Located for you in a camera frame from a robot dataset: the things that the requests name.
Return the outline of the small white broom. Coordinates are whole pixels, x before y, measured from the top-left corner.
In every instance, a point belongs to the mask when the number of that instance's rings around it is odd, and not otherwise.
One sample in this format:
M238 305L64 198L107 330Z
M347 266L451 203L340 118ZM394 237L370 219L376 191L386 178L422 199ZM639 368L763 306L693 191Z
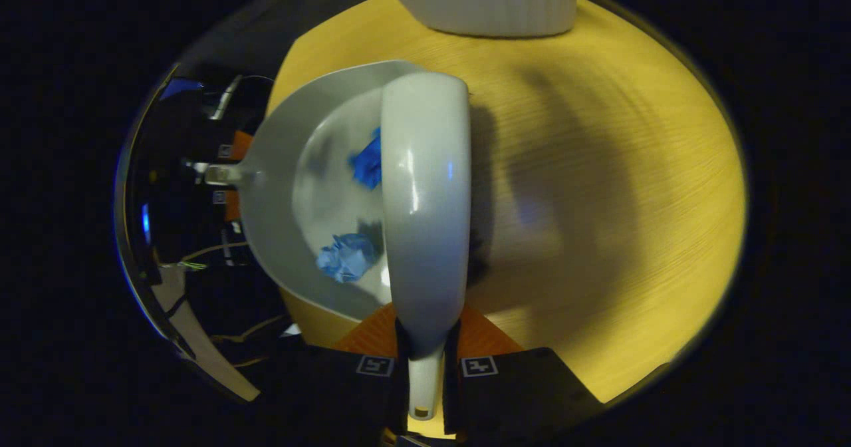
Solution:
M410 344L408 414L435 416L440 364L464 307L471 219L468 88L404 75L382 92L381 189L392 307Z

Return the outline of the wooden desktop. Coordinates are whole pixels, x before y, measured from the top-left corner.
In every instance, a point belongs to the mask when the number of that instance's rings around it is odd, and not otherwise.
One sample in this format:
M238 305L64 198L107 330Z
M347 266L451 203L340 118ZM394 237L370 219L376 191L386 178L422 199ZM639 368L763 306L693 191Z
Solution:
M286 53L269 108L320 75L407 59L462 78L485 271L467 302L550 347L601 402L683 355L735 274L747 181L735 126L699 69L611 0L534 40L426 29L367 0Z

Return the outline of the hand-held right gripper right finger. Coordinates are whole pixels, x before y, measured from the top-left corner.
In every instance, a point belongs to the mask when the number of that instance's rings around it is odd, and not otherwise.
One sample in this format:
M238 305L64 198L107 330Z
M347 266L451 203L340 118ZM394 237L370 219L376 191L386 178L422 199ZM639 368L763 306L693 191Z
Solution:
M604 411L552 349L520 347L474 308L443 353L447 434L556 434Z

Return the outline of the dark blue paper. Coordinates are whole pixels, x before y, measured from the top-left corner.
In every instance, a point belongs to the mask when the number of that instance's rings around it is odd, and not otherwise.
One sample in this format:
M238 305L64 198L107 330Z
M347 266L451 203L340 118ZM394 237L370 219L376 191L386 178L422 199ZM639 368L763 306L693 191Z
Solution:
M368 190L375 190L381 183L381 134L380 128L372 132L372 139L364 149L350 156L349 167L356 183Z

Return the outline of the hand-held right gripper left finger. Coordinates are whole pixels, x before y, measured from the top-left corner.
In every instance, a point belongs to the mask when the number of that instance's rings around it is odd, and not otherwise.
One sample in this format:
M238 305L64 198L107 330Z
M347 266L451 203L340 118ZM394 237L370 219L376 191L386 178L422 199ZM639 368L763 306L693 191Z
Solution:
M389 304L332 348L273 357L265 419L277 434L401 434L408 425L408 338Z

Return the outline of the white curved bar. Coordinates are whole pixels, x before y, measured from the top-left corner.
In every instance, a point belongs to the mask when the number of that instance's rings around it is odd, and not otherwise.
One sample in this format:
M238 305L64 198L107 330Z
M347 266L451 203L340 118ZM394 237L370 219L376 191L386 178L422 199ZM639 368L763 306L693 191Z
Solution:
M255 401L261 391L223 356L195 316L186 293L183 267L159 266L158 273L161 283L152 286L152 293L162 308L168 338L176 344L180 359L232 401Z

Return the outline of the white plastic dustpan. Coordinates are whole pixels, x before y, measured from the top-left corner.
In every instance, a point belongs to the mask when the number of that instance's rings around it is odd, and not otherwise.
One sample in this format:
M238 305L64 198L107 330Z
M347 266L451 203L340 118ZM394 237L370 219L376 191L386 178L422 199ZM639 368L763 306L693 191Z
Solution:
M385 60L311 80L264 119L244 159L207 168L208 184L237 190L247 245L286 293L356 321L391 301L382 192L354 180L349 161L380 126L384 86L420 71ZM370 239L377 260L359 280L339 283L316 259L350 233Z

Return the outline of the light blue paper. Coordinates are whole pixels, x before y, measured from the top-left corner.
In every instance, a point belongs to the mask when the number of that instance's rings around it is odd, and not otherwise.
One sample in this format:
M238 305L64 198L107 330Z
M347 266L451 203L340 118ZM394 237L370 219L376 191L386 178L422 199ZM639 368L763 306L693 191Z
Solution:
M337 283L360 280L378 261L370 238L359 233L335 235L316 257L316 268Z

